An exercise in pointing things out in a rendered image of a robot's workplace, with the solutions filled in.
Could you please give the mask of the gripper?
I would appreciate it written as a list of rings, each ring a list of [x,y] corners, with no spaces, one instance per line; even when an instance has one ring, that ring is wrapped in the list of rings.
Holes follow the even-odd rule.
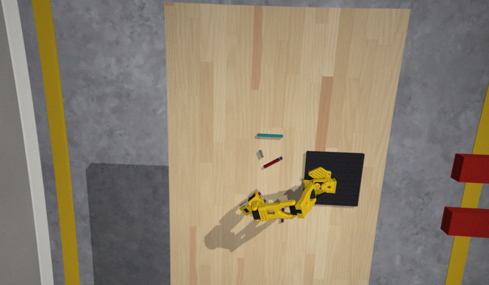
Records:
[[[258,201],[260,204],[265,204],[264,200],[262,199],[261,196],[259,196],[258,192],[255,192],[252,195],[253,196],[251,196],[247,200],[249,206],[245,205],[245,206],[242,206],[241,208],[239,208],[245,215],[252,214],[251,205],[252,205],[253,202],[257,202]]]

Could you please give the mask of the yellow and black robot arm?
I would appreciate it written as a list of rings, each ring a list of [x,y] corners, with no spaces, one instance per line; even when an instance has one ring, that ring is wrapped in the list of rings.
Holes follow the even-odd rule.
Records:
[[[316,194],[323,192],[334,193],[335,181],[331,179],[331,171],[318,167],[308,172],[313,180],[303,180],[304,191],[296,203],[295,200],[280,201],[277,203],[260,204],[254,202],[251,205],[252,215],[256,222],[270,219],[305,218],[316,202]],[[318,180],[315,180],[318,179]],[[290,213],[281,211],[289,206]],[[267,211],[268,210],[268,211]],[[270,212],[270,210],[274,212]]]

